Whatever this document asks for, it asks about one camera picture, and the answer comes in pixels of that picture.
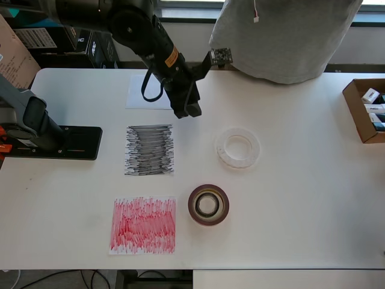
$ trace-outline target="clear plastic tape roll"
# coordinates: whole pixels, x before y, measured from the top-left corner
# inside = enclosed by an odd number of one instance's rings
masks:
[[[247,157],[243,160],[232,158],[226,152],[226,141],[231,137],[244,137],[250,143],[251,150],[249,151]],[[260,153],[260,145],[258,139],[252,132],[244,128],[230,128],[224,131],[218,137],[216,147],[219,158],[228,166],[236,169],[245,169],[252,166],[257,161]]]

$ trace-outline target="black box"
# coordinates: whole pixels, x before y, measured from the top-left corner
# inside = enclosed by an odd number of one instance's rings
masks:
[[[110,33],[96,33],[97,38],[99,39],[100,44],[102,45],[102,50],[105,58],[110,63],[116,63],[119,61],[119,56],[115,48],[115,44],[112,40]]]
[[[62,26],[44,14],[29,11],[5,20],[32,54],[75,51],[81,32],[80,28]]]
[[[102,46],[93,31],[82,30],[74,52],[33,54],[41,68],[108,68]]]

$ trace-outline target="masking tape roll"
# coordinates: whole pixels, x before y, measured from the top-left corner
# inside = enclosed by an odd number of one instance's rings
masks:
[[[231,137],[243,137],[249,142],[251,149],[248,156],[243,160],[232,158],[226,151],[226,142]],[[245,169],[252,166],[257,161],[260,153],[260,146],[257,138],[250,131],[244,128],[230,128],[218,137],[217,153],[219,158],[228,166],[236,169]]]
[[[229,199],[225,192],[216,185],[197,187],[188,199],[188,211],[191,217],[203,226],[221,223],[229,213]]]

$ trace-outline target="red marker scribbles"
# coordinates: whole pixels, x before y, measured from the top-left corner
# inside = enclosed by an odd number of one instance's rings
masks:
[[[116,199],[109,253],[174,253],[175,210],[173,197]]]

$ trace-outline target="gray sweatshirt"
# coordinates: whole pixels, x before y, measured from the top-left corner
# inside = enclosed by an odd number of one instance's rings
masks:
[[[320,76],[362,0],[226,0],[210,39],[233,65],[291,84]]]

